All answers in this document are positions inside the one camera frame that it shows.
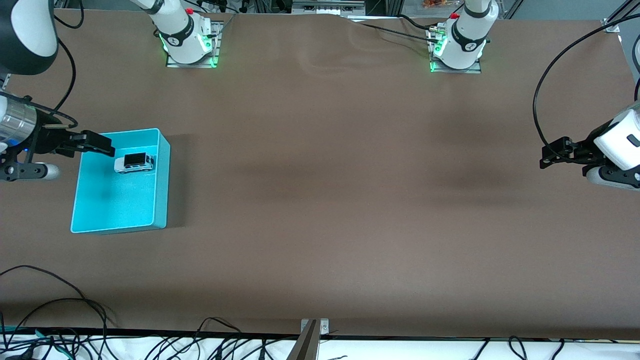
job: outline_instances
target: brown table surface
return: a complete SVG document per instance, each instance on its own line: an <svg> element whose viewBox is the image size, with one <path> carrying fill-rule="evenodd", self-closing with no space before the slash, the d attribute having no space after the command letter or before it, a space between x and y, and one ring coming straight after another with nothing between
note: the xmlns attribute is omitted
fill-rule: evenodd
<svg viewBox="0 0 640 360"><path fill-rule="evenodd" d="M58 28L77 62L62 110L80 129L166 135L169 226L71 234L78 158L41 156L61 179L0 184L2 268L52 270L124 328L223 316L295 333L322 317L337 334L637 338L638 195L578 165L540 170L531 116L543 69L597 26L498 21L483 73L460 75L430 73L419 40L340 17L239 15L220 66L186 70L164 67L146 14L87 11ZM10 90L53 105L69 79L61 52ZM543 87L548 137L583 139L633 85L616 35L586 41ZM30 270L0 281L8 323L67 295ZM100 326L79 304L29 324Z"/></svg>

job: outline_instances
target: black cable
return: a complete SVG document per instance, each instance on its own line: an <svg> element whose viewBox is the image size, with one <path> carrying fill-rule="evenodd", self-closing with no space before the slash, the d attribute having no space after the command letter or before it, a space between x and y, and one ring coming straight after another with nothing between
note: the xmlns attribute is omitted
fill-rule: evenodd
<svg viewBox="0 0 640 360"><path fill-rule="evenodd" d="M65 350L71 354L71 356L74 358L76 358L77 353L80 351L80 335L72 328L70 327L65 327L62 328L62 330L70 330L71 332L74 333L74 338L71 341L71 350L69 350L67 348L67 339L65 339L62 334L60 333L60 331L58 331L58 336L60 337L60 340L62 341L62 346L65 348Z"/></svg>
<svg viewBox="0 0 640 360"><path fill-rule="evenodd" d="M236 352L236 349L241 348L244 344L246 344L249 341L251 341L251 339L247 339L247 340L244 341L244 343L241 343L240 345L238 345L238 340L240 340L240 339L237 339L236 341L234 341L234 348L231 349L231 351L227 355L225 355L222 358L222 360L226 360L226 358L228 358L229 355L231 355L231 359L233 359L234 358L234 353Z"/></svg>
<svg viewBox="0 0 640 360"><path fill-rule="evenodd" d="M410 18L409 16L407 16L405 14L400 13L400 14L396 15L396 17L400 17L400 18L402 18L404 20L407 20L411 25L415 26L416 28L423 29L423 30L428 30L429 29L429 26L420 25L417 22L413 21L412 18Z"/></svg>
<svg viewBox="0 0 640 360"><path fill-rule="evenodd" d="M206 338L200 338L200 339L194 340L194 341L192 341L189 345L187 345L187 346L183 347L182 349L184 350L185 348L189 348L189 347L193 346L194 344L201 342L201 341L202 341L202 340L204 340L204 339L206 339ZM176 354L174 354L174 355L171 355L171 356L170 356L170 357L168 357L166 360L172 360L173 358L177 357L177 354L178 354L178 353L176 353Z"/></svg>
<svg viewBox="0 0 640 360"><path fill-rule="evenodd" d="M260 354L258 355L258 360L265 360L266 354L267 354L267 341L265 339L262 339L262 347L260 348Z"/></svg>
<svg viewBox="0 0 640 360"><path fill-rule="evenodd" d="M220 323L220 324L222 324L222 325L224 325L224 326L228 327L229 329L233 329L233 330L235 330L235 331L237 331L237 332L242 332L242 330L240 330L240 329L239 329L238 327L236 327L234 324L232 324L232 323L230 323L230 322L226 321L225 319L223 319L223 318L221 318L221 317L219 317L219 316L210 316L210 317L208 317L208 318L206 318L206 319L202 320L202 323L201 323L201 324L200 324L200 326L198 327L198 330L196 330L196 334L198 334L198 333L202 330L202 328L205 326L205 323L206 323L207 321L209 321L209 320L213 320L213 321L215 321L215 322L217 322L217 323Z"/></svg>
<svg viewBox="0 0 640 360"><path fill-rule="evenodd" d="M269 357L270 360L276 360L273 358L273 356L271 356L271 354L269 354L269 350L267 350L266 347L264 347L264 352L267 354L267 356Z"/></svg>
<svg viewBox="0 0 640 360"><path fill-rule="evenodd" d="M0 276L5 275L9 272L12 272L14 270L20 269L20 268L28 268L28 269L32 269L32 270L36 270L42 273L45 273L49 276L53 276L55 277L57 280L60 280L61 282L64 282L66 285L68 285L70 288L72 288L73 290L76 291L76 293L78 293L78 295L80 295L80 297L82 298L86 298L86 296L84 295L84 293L82 292L82 290L80 290L76 285L73 285L71 282L68 282L67 280L64 280L62 277L60 277L59 275L55 274L54 272L50 272L48 270L44 270L43 268L38 268L37 266L33 266L33 265L17 265L14 266L12 268L8 268L3 272L0 272Z"/></svg>
<svg viewBox="0 0 640 360"><path fill-rule="evenodd" d="M37 103L32 102L30 100L27 100L27 99L25 99L23 97L14 96L14 95L9 94L9 93L4 92L4 91L0 91L0 96L4 96L7 99L11 99L11 100L19 102L21 104L33 106L36 109L40 109L40 110L46 111L48 113L61 116L61 117L65 118L65 119L71 121L71 124L66 125L65 129L73 129L74 127L78 126L78 121L76 119L72 118L71 116L69 116L69 115L67 115L67 114L65 114L65 113L63 113L61 111L53 110L52 108L48 108L48 107L46 107L44 105L37 104Z"/></svg>
<svg viewBox="0 0 640 360"><path fill-rule="evenodd" d="M51 349L53 348L53 338L51 338L51 345L49 345L49 348L47 349L47 352L44 353L44 356L42 357L42 360L46 360L47 356L49 356L49 352L51 352Z"/></svg>
<svg viewBox="0 0 640 360"><path fill-rule="evenodd" d="M167 345L163 348L162 346L160 346L160 349L158 349L158 353L156 354L156 356L153 357L152 360L160 360L160 355L168 348L172 348L176 351L176 355L177 354L184 354L186 351L189 350L189 348L183 348L182 350L177 350L175 347L173 347L173 344L180 341L181 338L176 338L173 341L169 341L169 339L171 338L165 338L163 343L166 342Z"/></svg>
<svg viewBox="0 0 640 360"><path fill-rule="evenodd" d="M634 91L634 101L638 101L638 90L640 90L640 78L636 81L636 90Z"/></svg>
<svg viewBox="0 0 640 360"><path fill-rule="evenodd" d="M35 313L36 311L38 311L39 309L48 306L49 304L53 304L55 302L60 302L60 301L83 301L84 303L87 304L87 306L89 306L90 308L92 308L100 317L100 320L102 321L102 345L100 346L100 352L98 353L98 360L102 359L102 349L104 347L107 348L107 351L115 358L117 359L117 357L113 354L113 352L111 351L111 349L109 348L109 345L107 344L107 320L109 319L107 316L107 311L104 309L104 307L94 301L94 300L90 300L88 299L84 293L75 285L73 285L71 282L64 280L62 277L60 277L59 275L56 275L53 272L50 272L48 270L44 270L42 268L38 268L37 266L33 266L33 265L18 265L18 266L14 266L12 268L9 268L3 272L0 272L0 276L7 274L8 272L14 271L16 269L19 268L30 268L33 270L37 270L39 272L45 273L47 275L53 276L54 278L56 278L57 280L60 280L61 282L63 282L64 284L66 284L67 286L70 286L73 290L76 291L76 293L78 293L78 295L80 295L80 299L79 298L61 298L61 299L56 299L56 300L52 300L52 301L48 301L40 306L38 306L36 309L32 310L32 312L30 312L27 316L25 316L22 321L20 321L20 324L18 326L16 326L15 330L13 331L13 333L11 334L11 336L9 337L9 342L11 342L11 339L13 338L13 336L15 335L15 333L18 331L18 328L20 327L20 325L22 325L24 322L26 322L28 320L28 318L33 315L33 313Z"/></svg>
<svg viewBox="0 0 640 360"><path fill-rule="evenodd" d="M464 5L465 5L465 2L463 1L457 9L453 10L453 13L457 13L458 11L460 11L460 9L462 9L462 6Z"/></svg>
<svg viewBox="0 0 640 360"><path fill-rule="evenodd" d="M571 43L571 45L565 47L565 49L562 50L553 59L553 61L549 64L547 69L542 74L542 77L540 78L540 81L538 82L538 86L536 86L536 92L533 95L533 122L534 122L534 125L536 126L536 130L538 130L538 136L540 137L540 140L542 140L542 142L545 144L545 147L548 148L549 151L551 151L554 155L556 155L558 158L562 159L563 161L566 161L568 163L580 164L580 165L592 165L592 164L595 163L595 161L580 161L580 160L575 160L575 159L571 159L571 158L568 158L566 156L560 155L557 151L553 150L551 148L551 146L549 145L549 142L545 138L545 135L542 133L542 129L540 128L540 123L538 122L538 94L540 93L540 88L542 87L542 82L544 82L544 80L547 77L549 71L551 71L551 68L558 62L558 60L560 60L560 58L564 54L566 54L569 50L571 50L574 46L576 46L577 44L585 41L585 39L587 39L589 37L592 37L593 35L603 31L604 29L607 29L607 28L609 28L611 26L615 26L617 24L620 24L621 22L629 21L629 20L632 20L632 19L637 19L638 17L640 17L640 14L635 14L635 15L623 17L622 19L619 19L619 20L616 20L616 21L612 21L607 25L600 26L599 28L589 32L588 34L584 35L583 37L581 37L578 40L576 40L573 43Z"/></svg>
<svg viewBox="0 0 640 360"><path fill-rule="evenodd" d="M370 24L363 24L360 23L361 25L364 26L368 26L370 28L374 28L374 29L378 29L378 30L383 30L383 31L388 31L390 33L394 33L394 34L398 34L398 35L402 35L404 37L410 37L410 38L416 38L418 40L423 40L423 41L427 41L427 42L438 42L436 39L432 39L432 38L424 38L424 37L418 37L416 35L412 35L412 34L407 34L407 33L403 33L400 31L396 31L396 30L391 30L391 29L387 29L387 28L381 28L379 26L375 26L375 25L370 25Z"/></svg>
<svg viewBox="0 0 640 360"><path fill-rule="evenodd" d="M76 84L76 62L74 61L74 57L71 55L71 52L69 51L69 48L65 45L65 43L62 42L62 40L60 40L60 38L58 38L58 43L60 44L62 49L65 51L67 56L69 57L69 62L71 63L71 83L69 83L69 87L67 88L67 92L62 97L62 99L60 100L58 105L56 105L56 107L53 108L53 110L55 110L55 111L60 110L62 105L65 103L65 101L69 97L69 94L71 94L71 91L73 91L74 85Z"/></svg>
<svg viewBox="0 0 640 360"><path fill-rule="evenodd" d="M154 352L154 350L157 347L162 346L162 344L165 343L167 339L168 338L162 338L162 340L159 343L157 343L154 347L152 347L151 350L149 350L149 352L147 353L147 356L145 356L144 360L147 360L149 358L149 356L151 356L151 354Z"/></svg>
<svg viewBox="0 0 640 360"><path fill-rule="evenodd" d="M558 346L558 349L556 350L556 352L554 352L553 356L551 357L551 360L556 360L556 356L560 354L560 351L562 351L563 347L564 347L564 339L560 339L560 346Z"/></svg>
<svg viewBox="0 0 640 360"><path fill-rule="evenodd" d="M4 315L2 311L0 311L0 329L2 330L2 339L4 343L4 348L8 348L9 344L6 342L6 331L4 329Z"/></svg>
<svg viewBox="0 0 640 360"><path fill-rule="evenodd" d="M282 341L282 340L293 340L293 339L297 339L297 338L298 338L298 336L289 336L288 338L282 338L282 339L273 340L273 341L271 341L271 342L269 342L269 343L266 343L264 346L265 346L265 347L267 347L267 346L269 346L269 345L271 345L271 344L273 344L273 343L277 343L278 341ZM256 352L256 351L260 350L261 348L262 348L262 346L257 347L257 348L255 348L255 349L251 350L251 351L250 351L248 354L246 354L244 357L240 358L240 360L246 360L246 358L247 358L247 357L250 357L250 356L251 356L251 354L253 354L254 352Z"/></svg>
<svg viewBox="0 0 640 360"><path fill-rule="evenodd" d="M478 358L480 358L480 355L482 355L482 352L484 351L484 348L486 348L486 346L489 345L489 341L491 341L491 338L485 338L484 339L484 343L482 344L482 346L480 347L478 352L476 352L476 356L471 358L471 360L478 360Z"/></svg>
<svg viewBox="0 0 640 360"><path fill-rule="evenodd" d="M520 355L514 348L513 345L511 344L511 342L516 339L518 340L518 343L520 344L520 348L522 349L522 355ZM511 349L511 351L516 354L517 357L519 357L521 360L527 360L527 351L524 350L524 344L522 343L522 340L518 337L518 336L510 336L509 337L509 348Z"/></svg>
<svg viewBox="0 0 640 360"><path fill-rule="evenodd" d="M57 16L55 16L55 15L54 15L54 18L55 18L55 19L56 19L60 24L63 24L64 26L66 26L66 27L68 27L68 28L70 28L70 29L79 29L79 28L82 26L82 24L84 23L84 4L82 3L82 0L79 0L79 1L80 1L80 22L78 22L78 24L77 24L77 25L69 25L69 24L67 24L66 22L64 22L64 21L60 20L60 18L59 18L59 17L57 17Z"/></svg>

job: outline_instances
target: silver cylinder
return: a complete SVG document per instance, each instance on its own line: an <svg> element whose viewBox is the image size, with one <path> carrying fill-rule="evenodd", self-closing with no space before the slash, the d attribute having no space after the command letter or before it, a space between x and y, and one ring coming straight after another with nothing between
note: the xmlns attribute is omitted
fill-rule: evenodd
<svg viewBox="0 0 640 360"><path fill-rule="evenodd" d="M36 127L38 114L30 106L5 97L0 101L3 99L6 100L6 112L0 118L0 142L9 147L16 146L31 135Z"/></svg>

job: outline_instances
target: cyan plastic tray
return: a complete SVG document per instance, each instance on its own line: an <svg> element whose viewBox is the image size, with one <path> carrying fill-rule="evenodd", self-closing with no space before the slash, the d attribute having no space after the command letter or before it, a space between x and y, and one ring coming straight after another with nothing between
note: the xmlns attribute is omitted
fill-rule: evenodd
<svg viewBox="0 0 640 360"><path fill-rule="evenodd" d="M166 227L171 146L160 130L102 135L111 139L116 155L82 154L71 232L116 234ZM154 157L151 171L118 174L113 170L115 159L137 152Z"/></svg>

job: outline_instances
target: metal frame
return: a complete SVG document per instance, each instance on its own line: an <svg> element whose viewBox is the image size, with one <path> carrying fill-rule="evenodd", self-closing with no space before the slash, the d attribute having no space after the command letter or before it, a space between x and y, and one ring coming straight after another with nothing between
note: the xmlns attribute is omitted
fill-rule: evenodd
<svg viewBox="0 0 640 360"><path fill-rule="evenodd" d="M602 25L608 25L611 22L616 20L620 20L625 16L631 15L632 12L636 11L640 6L640 0L625 0L616 11L612 12L607 18L602 19ZM619 33L620 28L618 25L610 26L605 30L608 33Z"/></svg>
<svg viewBox="0 0 640 360"><path fill-rule="evenodd" d="M511 8L509 8L509 11L506 12L506 14L504 14L503 19L511 19L511 18L513 18L513 16L516 14L516 12L518 11L518 9L522 5L522 3L524 3L524 0L515 0L513 2L513 5L511 5Z"/></svg>
<svg viewBox="0 0 640 360"><path fill-rule="evenodd" d="M321 319L308 320L287 360L316 360L322 327Z"/></svg>

